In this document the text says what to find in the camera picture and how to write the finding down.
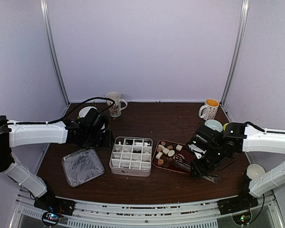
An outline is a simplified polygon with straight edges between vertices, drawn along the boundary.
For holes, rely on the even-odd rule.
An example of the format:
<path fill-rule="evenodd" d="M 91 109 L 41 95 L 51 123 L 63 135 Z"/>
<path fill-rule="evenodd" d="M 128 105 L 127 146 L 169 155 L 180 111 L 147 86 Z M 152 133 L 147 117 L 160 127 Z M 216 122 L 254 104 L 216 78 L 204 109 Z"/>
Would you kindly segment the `metal serving tongs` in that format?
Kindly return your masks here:
<path fill-rule="evenodd" d="M 189 172 L 192 177 L 204 178 L 213 183 L 219 183 L 219 177 L 217 175 L 202 175 L 202 173 L 197 169 L 195 164 L 193 162 L 188 162 L 187 160 L 185 160 L 182 155 L 176 154 L 173 157 L 168 157 L 167 161 L 176 168 L 180 168 L 184 171 Z"/>

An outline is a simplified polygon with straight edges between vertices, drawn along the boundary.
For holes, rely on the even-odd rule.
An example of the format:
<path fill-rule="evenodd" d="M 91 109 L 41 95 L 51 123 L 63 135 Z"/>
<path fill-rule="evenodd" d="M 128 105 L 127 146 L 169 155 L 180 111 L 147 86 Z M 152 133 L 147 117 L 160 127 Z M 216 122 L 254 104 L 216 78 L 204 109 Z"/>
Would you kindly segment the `bunny print tin lid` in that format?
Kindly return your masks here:
<path fill-rule="evenodd" d="M 61 162 L 70 187 L 82 185 L 105 172 L 95 149 L 81 149 L 63 157 Z"/>

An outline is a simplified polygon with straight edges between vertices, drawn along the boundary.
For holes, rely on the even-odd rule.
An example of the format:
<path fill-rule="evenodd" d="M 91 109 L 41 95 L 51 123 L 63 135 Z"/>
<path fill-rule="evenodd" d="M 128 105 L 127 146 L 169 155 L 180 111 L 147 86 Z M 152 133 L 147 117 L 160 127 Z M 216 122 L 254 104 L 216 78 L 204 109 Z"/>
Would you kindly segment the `red chocolate tray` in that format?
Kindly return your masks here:
<path fill-rule="evenodd" d="M 182 143 L 159 140 L 152 156 L 152 165 L 156 168 L 190 174 L 190 162 L 196 156 L 186 150 Z"/>

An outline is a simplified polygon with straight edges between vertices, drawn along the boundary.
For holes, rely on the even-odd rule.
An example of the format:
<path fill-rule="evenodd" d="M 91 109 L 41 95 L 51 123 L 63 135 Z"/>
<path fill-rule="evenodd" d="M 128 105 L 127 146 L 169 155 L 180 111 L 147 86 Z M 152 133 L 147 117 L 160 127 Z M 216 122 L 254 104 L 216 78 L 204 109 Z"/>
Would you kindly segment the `white divided tin box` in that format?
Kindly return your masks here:
<path fill-rule="evenodd" d="M 117 175 L 148 177 L 152 167 L 152 139 L 117 137 L 109 166 Z"/>

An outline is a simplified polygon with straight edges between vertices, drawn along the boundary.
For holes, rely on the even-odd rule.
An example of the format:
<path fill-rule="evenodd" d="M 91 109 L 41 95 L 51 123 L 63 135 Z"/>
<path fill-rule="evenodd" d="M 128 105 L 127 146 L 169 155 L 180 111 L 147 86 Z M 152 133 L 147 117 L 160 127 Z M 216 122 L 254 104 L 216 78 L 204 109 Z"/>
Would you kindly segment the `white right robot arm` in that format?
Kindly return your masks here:
<path fill-rule="evenodd" d="M 257 164 L 269 163 L 261 174 L 253 175 L 251 168 L 247 169 L 248 188 L 235 197 L 237 209 L 245 209 L 252 197 L 258 198 L 285 184 L 285 130 L 261 128 L 251 122 L 226 126 L 204 123 L 186 143 L 186 149 L 195 156 L 190 173 L 199 178 L 208 176 L 224 158 L 235 153 L 246 153 Z"/>

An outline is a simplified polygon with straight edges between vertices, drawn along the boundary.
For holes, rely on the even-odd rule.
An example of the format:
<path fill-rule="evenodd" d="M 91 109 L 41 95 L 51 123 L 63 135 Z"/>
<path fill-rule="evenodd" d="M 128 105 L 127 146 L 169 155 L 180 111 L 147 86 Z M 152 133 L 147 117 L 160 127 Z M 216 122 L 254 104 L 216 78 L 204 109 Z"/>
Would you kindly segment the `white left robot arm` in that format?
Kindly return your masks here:
<path fill-rule="evenodd" d="M 84 117 L 76 120 L 61 118 L 48 122 L 25 122 L 1 115 L 0 173 L 26 188 L 47 210 L 54 211 L 59 201 L 49 184 L 31 173 L 14 152 L 46 144 L 106 147 L 112 138 L 108 125 L 108 115 L 95 108 L 90 108 Z"/>

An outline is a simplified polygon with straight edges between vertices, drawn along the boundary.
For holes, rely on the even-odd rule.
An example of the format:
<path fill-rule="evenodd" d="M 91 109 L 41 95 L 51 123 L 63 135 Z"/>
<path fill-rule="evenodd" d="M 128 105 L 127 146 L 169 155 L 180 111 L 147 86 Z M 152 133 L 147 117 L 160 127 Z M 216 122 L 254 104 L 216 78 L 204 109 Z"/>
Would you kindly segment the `white bowl green rim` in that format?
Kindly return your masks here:
<path fill-rule="evenodd" d="M 82 108 L 82 109 L 79 111 L 77 118 L 78 118 L 78 119 L 79 119 L 79 118 L 84 118 L 84 117 L 87 115 L 87 113 L 88 113 L 91 109 L 97 110 L 97 108 L 96 108 L 95 106 L 87 106 L 87 107 L 84 107 L 84 108 Z"/>

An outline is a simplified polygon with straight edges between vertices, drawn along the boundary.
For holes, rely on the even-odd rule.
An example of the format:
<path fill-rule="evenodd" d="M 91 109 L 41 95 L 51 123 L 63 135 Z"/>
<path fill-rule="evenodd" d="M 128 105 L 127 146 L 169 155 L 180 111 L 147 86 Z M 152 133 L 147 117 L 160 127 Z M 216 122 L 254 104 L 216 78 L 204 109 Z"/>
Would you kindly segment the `beige floral mug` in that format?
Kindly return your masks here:
<path fill-rule="evenodd" d="M 128 106 L 128 102 L 121 98 L 121 94 L 119 92 L 109 92 L 105 97 L 109 98 L 109 100 L 107 100 L 107 106 L 109 107 L 109 114 L 113 118 L 119 117 L 122 110 Z"/>

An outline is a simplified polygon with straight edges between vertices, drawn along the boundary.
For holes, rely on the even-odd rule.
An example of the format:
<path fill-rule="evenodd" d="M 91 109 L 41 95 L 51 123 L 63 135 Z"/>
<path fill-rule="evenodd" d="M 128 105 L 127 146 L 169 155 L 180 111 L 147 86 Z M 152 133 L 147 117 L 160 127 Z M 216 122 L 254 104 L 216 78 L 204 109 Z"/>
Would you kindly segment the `dark bowl white inside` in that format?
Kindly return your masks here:
<path fill-rule="evenodd" d="M 250 164 L 245 171 L 245 180 L 250 181 L 254 178 L 260 177 L 266 173 L 265 169 L 257 164 Z"/>

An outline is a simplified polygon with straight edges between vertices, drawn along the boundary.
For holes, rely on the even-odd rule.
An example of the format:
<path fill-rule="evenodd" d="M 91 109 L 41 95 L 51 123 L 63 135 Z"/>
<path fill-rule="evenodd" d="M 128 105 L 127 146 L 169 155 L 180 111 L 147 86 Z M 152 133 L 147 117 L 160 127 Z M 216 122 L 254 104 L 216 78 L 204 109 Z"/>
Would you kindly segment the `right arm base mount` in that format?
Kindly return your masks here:
<path fill-rule="evenodd" d="M 230 214 L 233 222 L 239 226 L 248 225 L 252 221 L 253 207 L 258 206 L 256 198 L 233 197 L 218 201 L 218 209 L 221 215 Z"/>

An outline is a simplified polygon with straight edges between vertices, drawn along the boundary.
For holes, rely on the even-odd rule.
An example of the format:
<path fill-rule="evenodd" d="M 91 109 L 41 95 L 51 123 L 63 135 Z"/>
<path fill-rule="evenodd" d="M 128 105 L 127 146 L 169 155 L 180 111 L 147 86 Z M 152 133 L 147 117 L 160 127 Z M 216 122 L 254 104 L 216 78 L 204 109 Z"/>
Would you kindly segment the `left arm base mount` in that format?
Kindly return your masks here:
<path fill-rule="evenodd" d="M 73 200 L 57 198 L 54 206 L 46 206 L 41 199 L 36 199 L 34 207 L 45 211 L 41 215 L 41 222 L 46 227 L 51 228 L 65 219 L 66 216 L 72 216 L 75 204 L 76 203 Z"/>

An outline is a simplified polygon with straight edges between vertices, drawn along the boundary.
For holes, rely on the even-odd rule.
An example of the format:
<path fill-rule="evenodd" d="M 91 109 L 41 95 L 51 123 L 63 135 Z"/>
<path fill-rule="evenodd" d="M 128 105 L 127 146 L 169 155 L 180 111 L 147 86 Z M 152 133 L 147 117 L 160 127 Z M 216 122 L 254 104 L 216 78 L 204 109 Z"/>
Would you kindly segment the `metal front rail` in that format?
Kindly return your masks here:
<path fill-rule="evenodd" d="M 262 197 L 259 206 L 241 211 L 252 214 L 248 226 L 235 222 L 241 212 L 223 215 L 217 200 L 154 205 L 74 200 L 73 214 L 64 215 L 54 228 L 285 228 L 274 196 L 265 199 L 262 211 Z M 9 228 L 46 228 L 41 221 L 44 210 L 35 208 L 30 197 L 19 196 L 15 206 Z"/>

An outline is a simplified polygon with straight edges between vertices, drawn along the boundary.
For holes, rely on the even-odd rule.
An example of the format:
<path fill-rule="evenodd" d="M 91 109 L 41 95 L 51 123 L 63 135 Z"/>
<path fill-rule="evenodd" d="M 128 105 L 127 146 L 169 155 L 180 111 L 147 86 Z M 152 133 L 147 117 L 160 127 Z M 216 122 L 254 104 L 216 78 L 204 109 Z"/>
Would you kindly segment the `left aluminium frame post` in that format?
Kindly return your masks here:
<path fill-rule="evenodd" d="M 51 57 L 52 65 L 54 68 L 55 76 L 57 78 L 58 87 L 60 89 L 60 92 L 62 94 L 65 104 L 68 106 L 70 105 L 70 101 L 67 95 L 66 87 L 63 82 L 63 78 L 61 75 L 61 70 L 60 70 L 60 66 L 59 66 L 59 62 L 57 58 L 57 52 L 55 48 L 54 37 L 52 33 L 50 16 L 49 16 L 49 11 L 48 11 L 48 1 L 41 0 L 40 6 L 41 6 L 41 13 L 42 13 L 42 17 L 43 17 L 43 21 L 45 25 L 46 34 L 47 34 L 47 41 L 48 41 L 48 46 L 49 46 L 49 51 L 50 51 L 50 57 Z"/>

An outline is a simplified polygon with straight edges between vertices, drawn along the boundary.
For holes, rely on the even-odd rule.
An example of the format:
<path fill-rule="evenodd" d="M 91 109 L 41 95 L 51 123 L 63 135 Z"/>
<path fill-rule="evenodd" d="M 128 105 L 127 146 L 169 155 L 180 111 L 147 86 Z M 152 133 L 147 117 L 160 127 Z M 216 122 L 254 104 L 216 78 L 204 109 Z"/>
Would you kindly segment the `aluminium frame post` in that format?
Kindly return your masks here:
<path fill-rule="evenodd" d="M 48 46 L 49 46 L 49 51 L 50 51 L 50 57 L 51 57 L 52 65 L 54 68 L 55 76 L 57 78 L 58 87 L 60 89 L 60 92 L 62 94 L 65 104 L 68 106 L 70 105 L 70 101 L 67 95 L 66 87 L 63 82 L 63 78 L 61 75 L 61 70 L 60 70 L 60 66 L 59 66 L 59 62 L 57 58 L 57 52 L 55 48 L 54 37 L 52 33 L 50 16 L 49 16 L 49 11 L 48 11 L 48 1 L 41 0 L 40 6 L 41 6 L 41 13 L 42 13 L 42 17 L 43 17 L 43 21 L 45 25 L 46 34 L 47 34 L 47 41 L 48 41 Z"/>
<path fill-rule="evenodd" d="M 247 27 L 247 19 L 248 19 L 248 12 L 249 12 L 249 0 L 242 0 L 241 12 L 239 17 L 239 24 L 237 30 L 237 38 L 234 46 L 234 52 L 231 59 L 230 68 L 228 71 L 228 77 L 225 84 L 225 88 L 223 91 L 223 95 L 221 98 L 221 106 L 224 107 L 226 105 L 227 96 L 231 89 L 231 84 L 236 72 L 236 67 L 238 64 L 239 56 L 240 56 L 240 49 L 244 40 L 245 31 Z"/>

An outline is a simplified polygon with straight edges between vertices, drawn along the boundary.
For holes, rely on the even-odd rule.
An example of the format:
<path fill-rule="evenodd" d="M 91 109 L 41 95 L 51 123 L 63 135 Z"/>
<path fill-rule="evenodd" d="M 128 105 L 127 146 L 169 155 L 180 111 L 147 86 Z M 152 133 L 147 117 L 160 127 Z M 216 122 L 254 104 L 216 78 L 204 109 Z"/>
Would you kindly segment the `right aluminium frame post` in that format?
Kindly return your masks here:
<path fill-rule="evenodd" d="M 249 0 L 242 0 L 241 12 L 239 17 L 239 24 L 237 30 L 237 38 L 234 46 L 234 52 L 231 59 L 230 68 L 228 71 L 228 77 L 225 84 L 225 88 L 223 91 L 223 95 L 221 98 L 221 106 L 224 107 L 226 105 L 227 96 L 231 89 L 231 84 L 236 72 L 236 67 L 238 64 L 239 56 L 240 56 L 240 49 L 244 40 L 245 31 L 247 27 L 247 19 L 248 19 L 248 12 L 249 12 Z"/>

